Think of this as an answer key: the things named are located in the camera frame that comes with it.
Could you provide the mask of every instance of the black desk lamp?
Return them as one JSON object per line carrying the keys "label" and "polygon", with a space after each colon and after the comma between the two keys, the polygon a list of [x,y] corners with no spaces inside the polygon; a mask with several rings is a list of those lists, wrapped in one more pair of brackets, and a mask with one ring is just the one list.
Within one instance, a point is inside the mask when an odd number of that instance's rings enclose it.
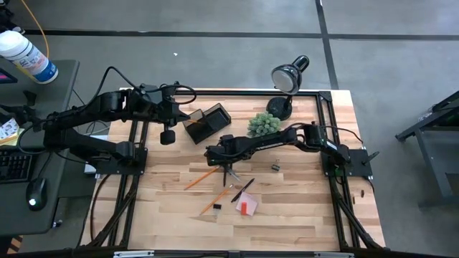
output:
{"label": "black desk lamp", "polygon": [[268,113],[280,120],[286,120],[292,115],[292,96],[300,89],[301,73],[308,65],[309,58],[301,55],[292,64],[283,64],[273,69],[271,78],[274,82],[274,88],[288,94],[288,97],[272,98],[266,106]]}

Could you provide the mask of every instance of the lamp head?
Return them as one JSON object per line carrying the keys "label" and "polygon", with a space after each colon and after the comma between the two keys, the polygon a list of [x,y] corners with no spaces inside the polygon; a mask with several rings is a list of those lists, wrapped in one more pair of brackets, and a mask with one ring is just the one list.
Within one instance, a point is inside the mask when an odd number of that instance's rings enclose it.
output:
{"label": "lamp head", "polygon": [[271,78],[276,89],[294,95],[301,85],[301,73],[308,67],[309,58],[301,55],[292,64],[283,64],[273,69]]}

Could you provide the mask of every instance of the wooden table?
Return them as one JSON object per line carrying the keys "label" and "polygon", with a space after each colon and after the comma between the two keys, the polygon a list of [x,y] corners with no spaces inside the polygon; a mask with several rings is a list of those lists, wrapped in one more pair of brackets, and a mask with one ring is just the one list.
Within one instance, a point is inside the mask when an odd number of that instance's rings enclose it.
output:
{"label": "wooden table", "polygon": [[[359,133],[350,92],[334,90],[331,93],[337,125]],[[323,176],[318,153],[304,153],[293,146],[283,146],[259,151],[251,160],[235,163],[233,168],[242,183],[231,176],[227,177],[228,183],[235,183],[240,188],[255,178],[247,190],[259,203],[253,217],[241,216],[235,209],[236,203],[230,203],[238,192],[237,188],[218,201],[222,204],[218,215],[212,209],[199,215],[223,190],[222,169],[184,191],[189,182],[209,170],[203,156],[205,146],[215,145],[224,134],[246,135],[248,120],[263,112],[270,98],[199,96],[195,102],[182,105],[182,111],[191,113],[221,103],[232,116],[231,125],[198,145],[192,142],[183,125],[173,128],[175,144],[161,145],[159,133],[163,131],[162,125],[150,125],[146,144],[147,167],[138,188],[129,249],[339,250],[330,188],[328,179]],[[292,117],[283,121],[282,126],[313,120],[318,121],[314,99],[295,97]],[[127,140],[130,128],[131,123],[112,123],[109,140]],[[340,138],[350,148],[361,147],[350,133],[340,132]],[[276,159],[280,160],[279,172],[270,168]],[[119,180],[119,176],[111,176],[100,191],[95,207],[96,234],[113,213]],[[362,178],[349,178],[349,187],[355,200],[356,217],[376,242],[384,245],[370,185]],[[346,239],[351,243],[347,219],[343,223]],[[87,220],[81,244],[88,243],[89,239]]]}

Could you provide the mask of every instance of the black mouse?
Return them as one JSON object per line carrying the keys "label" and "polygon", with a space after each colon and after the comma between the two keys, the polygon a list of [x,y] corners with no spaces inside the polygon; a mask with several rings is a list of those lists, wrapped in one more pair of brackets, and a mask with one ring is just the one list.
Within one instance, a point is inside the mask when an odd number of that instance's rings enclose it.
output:
{"label": "black mouse", "polygon": [[30,181],[26,189],[26,201],[31,211],[39,211],[46,206],[46,180],[44,178]]}

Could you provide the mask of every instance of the concrete floor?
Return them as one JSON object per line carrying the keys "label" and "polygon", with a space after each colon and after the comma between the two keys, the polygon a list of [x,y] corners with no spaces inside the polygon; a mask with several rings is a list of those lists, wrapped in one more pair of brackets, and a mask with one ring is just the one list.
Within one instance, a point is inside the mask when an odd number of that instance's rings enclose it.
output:
{"label": "concrete floor", "polygon": [[[455,0],[322,3],[328,33],[459,34]],[[29,5],[45,29],[321,32],[314,0],[46,0]],[[20,1],[13,1],[11,9],[18,24],[36,28]],[[44,49],[40,36],[29,38]],[[91,98],[110,65],[135,83],[179,80],[194,87],[271,88],[270,70],[299,54],[311,58],[303,88],[331,88],[322,39],[50,36],[48,41],[52,59],[81,61],[75,89],[84,100]],[[418,209],[417,202],[435,194],[436,185],[417,143],[409,139],[401,144],[394,138],[429,106],[458,90],[459,41],[330,40],[330,45],[338,86],[352,93],[365,145],[381,151],[372,167],[387,246],[459,256],[459,209]],[[120,86],[123,82],[112,76],[103,91]],[[74,215],[74,223],[60,232],[24,238],[22,251],[75,246],[84,216]],[[39,242],[44,237],[54,244]]]}

